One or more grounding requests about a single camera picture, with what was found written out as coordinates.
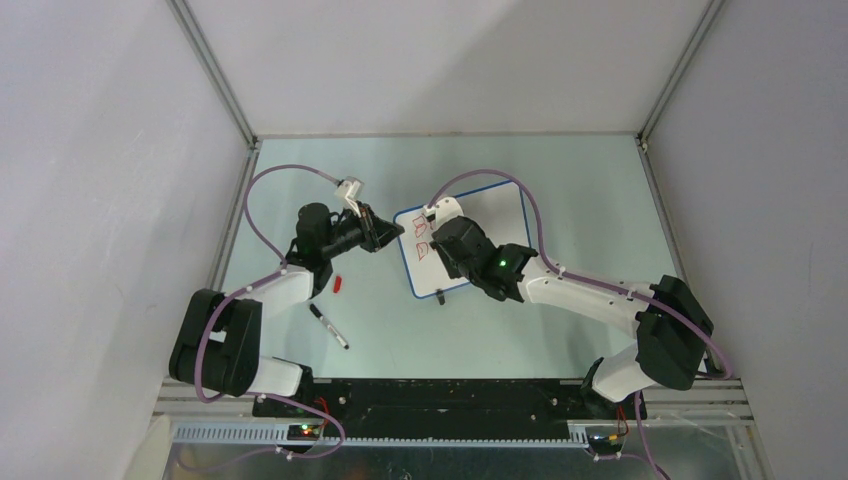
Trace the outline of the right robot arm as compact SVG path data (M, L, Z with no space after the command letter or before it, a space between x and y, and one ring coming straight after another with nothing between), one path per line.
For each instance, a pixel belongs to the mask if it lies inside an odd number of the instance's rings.
M459 216L432 236L451 278L465 278L487 296L562 308L611 326L633 339L593 363L584 378L585 411L606 418L623 400L660 385L690 389L713 324L689 286L665 275L657 283L608 282L566 271L519 244L497 246L473 220Z

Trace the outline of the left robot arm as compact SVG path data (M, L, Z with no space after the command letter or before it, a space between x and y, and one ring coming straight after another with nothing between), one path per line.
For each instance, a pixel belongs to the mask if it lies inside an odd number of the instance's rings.
M200 289L190 298L173 347L172 379L200 388L205 401L221 396L274 394L292 416L316 403L304 366L260 353L262 324L319 295L334 258L360 248L375 253L404 233L365 203L332 212L322 203L298 211L296 236L280 267L231 293Z

